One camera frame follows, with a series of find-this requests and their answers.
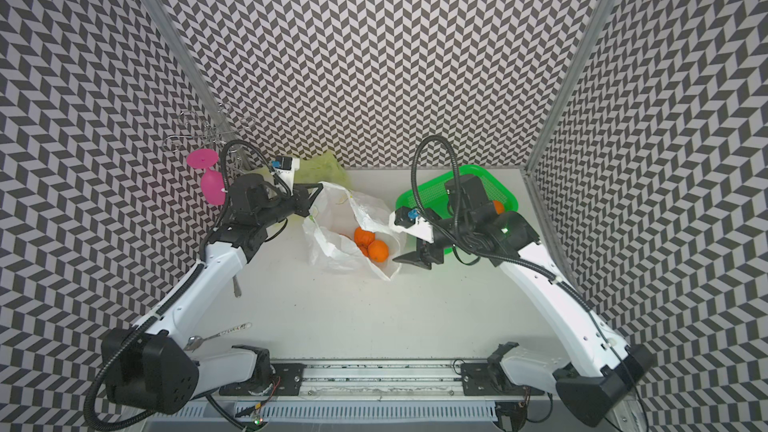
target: yellow-green plastic bag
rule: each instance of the yellow-green plastic bag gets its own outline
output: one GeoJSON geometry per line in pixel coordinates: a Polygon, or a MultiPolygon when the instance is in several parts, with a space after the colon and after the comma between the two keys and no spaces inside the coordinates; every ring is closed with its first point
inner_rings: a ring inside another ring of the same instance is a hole
{"type": "MultiPolygon", "coordinates": [[[[248,173],[261,174],[271,182],[271,175],[266,167],[249,171],[248,173]]],[[[332,182],[344,188],[351,188],[350,176],[336,160],[332,150],[326,150],[317,157],[304,160],[302,158],[300,168],[293,177],[296,184],[317,184],[318,182],[332,182]]]]}

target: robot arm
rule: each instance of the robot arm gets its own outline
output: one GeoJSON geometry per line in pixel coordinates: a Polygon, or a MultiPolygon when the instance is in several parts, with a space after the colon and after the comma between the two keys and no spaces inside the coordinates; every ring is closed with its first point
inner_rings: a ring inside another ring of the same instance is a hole
{"type": "MultiPolygon", "coordinates": [[[[110,402],[174,414],[196,395],[233,382],[261,382],[269,377],[266,350],[240,346],[193,360],[184,348],[216,296],[267,240],[267,228],[293,214],[310,214],[322,185],[293,185],[298,165],[299,159],[289,157],[273,162],[278,186],[258,174],[235,179],[220,226],[206,238],[205,256],[131,330],[113,329],[104,337],[102,359],[111,362],[103,383],[110,402]],[[125,348],[126,340],[142,324],[151,325],[125,348]]],[[[99,382],[94,387],[98,390],[99,382]]],[[[85,417],[96,430],[116,430],[92,414],[85,417]]]]}
{"type": "MultiPolygon", "coordinates": [[[[644,345],[629,345],[583,301],[574,300],[568,292],[572,285],[538,234],[516,212],[497,214],[479,178],[467,174],[458,185],[448,181],[446,192],[449,197],[460,197],[466,211],[459,223],[460,233],[472,234],[476,243],[484,244],[495,256],[491,262],[525,291],[565,350],[562,354],[559,348],[510,342],[494,353],[492,357],[501,358],[491,365],[500,368],[512,384],[557,394],[576,418],[596,427],[654,365],[655,357],[644,345]],[[544,268],[547,275],[500,260],[501,256],[544,268]]],[[[390,226],[417,236],[416,250],[395,261],[427,269],[443,263],[443,249],[454,245],[453,239],[432,224],[450,229],[452,218],[440,218],[431,209],[425,212],[423,217],[415,209],[401,207],[391,214],[390,226]]]]}

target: wire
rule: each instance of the wire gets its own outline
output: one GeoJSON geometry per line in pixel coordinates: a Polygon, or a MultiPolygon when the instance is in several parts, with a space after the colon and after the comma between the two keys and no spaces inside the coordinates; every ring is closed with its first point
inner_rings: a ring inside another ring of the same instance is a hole
{"type": "Polygon", "coordinates": [[[272,165],[272,162],[268,162],[264,157],[264,154],[261,153],[261,150],[259,150],[254,144],[250,142],[246,142],[245,140],[241,140],[241,139],[233,139],[228,141],[226,144],[224,144],[224,148],[221,149],[221,153],[219,154],[219,168],[221,168],[221,175],[224,179],[224,190],[228,191],[230,189],[229,177],[226,170],[226,158],[228,156],[229,150],[235,146],[247,147],[256,155],[256,157],[259,158],[259,160],[262,161],[264,166],[266,166],[266,169],[270,171],[270,174],[272,174],[272,178],[275,181],[275,185],[283,187],[282,191],[277,190],[278,196],[282,198],[288,198],[290,196],[290,188],[285,183],[285,181],[280,177],[280,175],[277,174],[274,166],[272,165]]]}
{"type": "MultiPolygon", "coordinates": [[[[411,161],[411,190],[413,193],[413,199],[416,202],[416,209],[418,210],[418,213],[421,214],[421,216],[423,216],[424,218],[426,218],[428,215],[426,213],[426,209],[424,208],[424,203],[422,202],[421,194],[418,191],[418,180],[416,177],[416,173],[418,170],[418,160],[421,158],[421,154],[424,148],[430,142],[437,142],[444,149],[446,149],[446,151],[448,152],[448,158],[451,162],[451,170],[453,172],[454,182],[456,184],[459,184],[461,180],[460,174],[458,171],[458,158],[456,156],[456,151],[453,149],[453,147],[451,146],[451,143],[448,142],[448,140],[445,137],[428,136],[425,139],[423,139],[421,143],[418,144],[416,151],[414,152],[414,155],[413,155],[413,160],[411,161]]],[[[452,224],[452,230],[455,234],[448,232],[444,227],[439,226],[437,224],[432,224],[433,229],[447,236],[453,242],[454,246],[458,246],[461,250],[463,250],[466,253],[475,254],[478,257],[492,258],[494,260],[510,262],[511,264],[520,265],[521,267],[526,267],[533,270],[534,272],[538,272],[539,274],[542,274],[550,282],[552,283],[557,282],[558,286],[562,288],[568,295],[570,295],[573,300],[579,303],[582,308],[588,311],[592,309],[590,304],[588,304],[581,297],[581,295],[571,287],[570,284],[567,284],[566,282],[556,281],[555,279],[557,278],[557,276],[551,271],[541,266],[540,264],[534,264],[523,258],[513,258],[507,255],[491,253],[491,251],[493,250],[492,244],[488,244],[488,241],[481,240],[481,238],[477,234],[470,235],[469,240],[465,240],[464,237],[459,235],[458,234],[458,230],[459,230],[458,218],[461,215],[462,189],[461,187],[456,187],[456,189],[458,190],[458,193],[456,194],[456,200],[455,200],[456,205],[453,207],[454,215],[453,215],[453,224],[452,224]]]]}
{"type": "Polygon", "coordinates": [[[462,258],[458,256],[458,252],[456,251],[456,246],[452,245],[451,248],[453,249],[453,254],[456,257],[456,260],[458,260],[460,263],[464,265],[474,265],[480,262],[480,257],[476,257],[475,260],[473,260],[472,262],[464,262],[462,258]]]}
{"type": "Polygon", "coordinates": [[[552,394],[550,394],[549,392],[547,392],[547,396],[549,396],[549,412],[547,412],[547,415],[545,415],[543,419],[534,420],[534,419],[528,417],[528,408],[526,408],[525,409],[525,413],[526,413],[525,419],[528,422],[531,422],[532,424],[540,424],[541,422],[544,422],[546,419],[549,418],[549,416],[552,415],[552,410],[554,409],[554,400],[552,399],[552,394]]]}
{"type": "Polygon", "coordinates": [[[516,430],[520,430],[525,426],[525,422],[528,421],[528,404],[531,403],[531,388],[529,386],[523,387],[523,401],[520,403],[520,407],[523,408],[522,418],[520,419],[520,425],[516,430]]]}
{"type": "Polygon", "coordinates": [[[608,344],[608,347],[609,347],[610,351],[614,353],[614,355],[616,356],[616,359],[619,361],[621,366],[624,367],[624,371],[627,372],[627,377],[629,377],[629,379],[632,380],[632,389],[634,390],[634,394],[638,397],[638,402],[640,403],[640,408],[643,411],[643,420],[645,420],[645,432],[648,432],[648,430],[650,430],[650,423],[648,422],[648,411],[645,409],[645,402],[643,402],[643,398],[640,396],[640,392],[638,392],[638,383],[634,381],[634,378],[632,378],[632,373],[629,372],[629,367],[627,367],[627,365],[624,363],[624,361],[621,360],[621,357],[619,357],[619,354],[616,351],[616,349],[614,349],[614,346],[610,344],[608,339],[605,337],[605,334],[603,334],[603,330],[598,326],[598,322],[596,322],[594,320],[594,317],[592,316],[592,313],[590,313],[590,311],[587,311],[587,315],[589,315],[589,318],[592,321],[592,324],[594,324],[594,327],[600,333],[600,337],[603,339],[603,341],[606,344],[608,344]]]}
{"type": "Polygon", "coordinates": [[[283,227],[280,227],[280,230],[275,232],[275,235],[273,235],[272,237],[269,237],[264,242],[269,242],[270,240],[273,240],[274,238],[276,238],[278,235],[280,235],[282,231],[286,229],[287,226],[288,226],[288,219],[285,219],[285,221],[283,222],[283,227]]]}
{"type": "Polygon", "coordinates": [[[614,425],[614,423],[613,423],[613,422],[611,422],[611,421],[610,421],[608,418],[605,418],[605,417],[603,417],[603,420],[605,420],[606,422],[608,422],[608,424],[609,424],[611,427],[615,428],[615,429],[616,429],[616,430],[618,430],[619,432],[624,432],[624,431],[623,431],[622,429],[620,429],[619,427],[616,427],[616,426],[614,425]]]}
{"type": "Polygon", "coordinates": [[[189,278],[186,281],[184,281],[184,283],[178,288],[178,290],[175,293],[173,293],[170,297],[168,297],[167,301],[165,301],[161,306],[158,307],[158,310],[155,312],[153,316],[149,317],[146,321],[144,321],[141,325],[139,325],[133,332],[131,332],[129,336],[120,345],[120,348],[118,349],[118,351],[115,352],[112,355],[112,357],[106,360],[104,364],[101,366],[101,370],[96,373],[96,377],[94,378],[94,381],[91,384],[91,387],[88,388],[88,391],[85,393],[85,400],[83,403],[83,418],[85,419],[85,423],[89,427],[91,427],[94,430],[100,430],[102,432],[109,432],[111,430],[120,430],[125,427],[129,427],[133,424],[138,424],[142,420],[154,414],[153,410],[145,410],[144,412],[140,412],[139,414],[133,416],[132,418],[119,420],[117,422],[105,422],[104,420],[98,418],[96,414],[96,397],[98,396],[98,390],[101,388],[101,385],[104,383],[104,378],[107,376],[108,370],[120,358],[123,352],[125,352],[126,350],[129,349],[129,347],[133,346],[136,342],[138,342],[142,334],[144,334],[144,332],[147,331],[149,327],[152,326],[152,324],[158,321],[158,316],[162,317],[168,311],[168,309],[170,309],[171,306],[173,306],[173,304],[179,299],[179,297],[181,297],[181,295],[183,295],[187,291],[187,289],[189,289],[189,287],[197,279],[200,273],[202,273],[204,268],[205,268],[205,264],[198,263],[197,267],[192,271],[192,274],[189,276],[189,278]]]}
{"type": "Polygon", "coordinates": [[[257,406],[255,406],[255,405],[252,405],[251,407],[248,407],[248,408],[242,409],[240,412],[238,412],[238,413],[235,415],[235,417],[236,417],[236,418],[245,417],[245,416],[247,416],[247,415],[249,415],[249,414],[252,414],[252,413],[253,413],[253,412],[255,412],[256,410],[258,410],[258,409],[260,409],[260,408],[264,407],[264,405],[265,405],[267,402],[269,402],[269,401],[270,401],[270,399],[272,399],[272,397],[273,397],[273,396],[274,396],[274,394],[275,394],[275,390],[277,390],[277,388],[278,388],[279,386],[280,386],[280,376],[278,375],[278,376],[277,376],[277,382],[273,382],[273,383],[272,383],[272,393],[270,394],[270,396],[269,396],[268,398],[266,398],[266,399],[262,400],[261,402],[259,402],[259,406],[258,406],[258,407],[257,407],[257,406]]]}
{"type": "Polygon", "coordinates": [[[238,419],[232,417],[232,414],[227,412],[225,408],[221,407],[221,405],[216,402],[213,395],[208,394],[205,396],[205,398],[208,399],[208,403],[216,409],[216,412],[218,412],[221,417],[225,418],[227,422],[237,427],[238,430],[243,430],[244,432],[255,432],[256,430],[261,430],[264,428],[263,425],[254,427],[247,422],[240,422],[238,419]]]}
{"type": "Polygon", "coordinates": [[[462,362],[462,364],[467,363],[467,361],[464,359],[454,359],[453,363],[451,363],[451,368],[453,369],[454,374],[461,375],[462,374],[461,369],[459,369],[459,372],[456,372],[456,362],[458,362],[459,360],[462,362]]]}

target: orange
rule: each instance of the orange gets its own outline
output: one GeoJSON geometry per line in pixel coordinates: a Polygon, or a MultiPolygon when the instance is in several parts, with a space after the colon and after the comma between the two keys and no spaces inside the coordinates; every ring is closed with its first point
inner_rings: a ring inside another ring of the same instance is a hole
{"type": "Polygon", "coordinates": [[[368,246],[368,256],[374,262],[384,262],[389,257],[389,247],[384,242],[375,240],[368,246]]]}
{"type": "Polygon", "coordinates": [[[362,230],[360,227],[355,229],[355,244],[368,247],[374,240],[376,240],[376,234],[373,232],[362,230]]]}

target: black motor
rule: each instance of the black motor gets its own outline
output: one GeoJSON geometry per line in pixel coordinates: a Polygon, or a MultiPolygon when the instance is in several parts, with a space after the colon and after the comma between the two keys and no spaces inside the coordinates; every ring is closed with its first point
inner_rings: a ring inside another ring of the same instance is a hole
{"type": "Polygon", "coordinates": [[[266,229],[296,214],[306,217],[322,190],[322,184],[294,184],[293,194],[273,186],[259,174],[243,174],[232,182],[231,204],[226,208],[222,227],[210,241],[229,242],[242,247],[248,261],[267,240],[266,229]]]}
{"type": "MultiPolygon", "coordinates": [[[[461,211],[458,218],[458,234],[456,231],[452,234],[463,237],[476,249],[519,257],[518,251],[521,248],[532,242],[539,242],[538,234],[523,216],[513,211],[501,214],[496,212],[496,207],[493,201],[488,199],[488,194],[479,177],[473,174],[461,176],[458,188],[456,180],[452,178],[446,182],[446,193],[450,213],[456,210],[452,204],[458,200],[461,201],[461,206],[458,208],[461,211]]],[[[415,251],[399,255],[393,261],[431,270],[432,264],[443,264],[445,257],[443,250],[456,245],[451,237],[440,232],[440,228],[452,230],[454,217],[441,218],[431,208],[426,209],[425,212],[425,218],[437,226],[433,229],[434,242],[418,238],[415,251]]],[[[395,223],[408,228],[416,223],[411,215],[410,208],[400,207],[395,211],[395,223]]],[[[502,261],[491,259],[491,263],[498,266],[502,261]]]]}

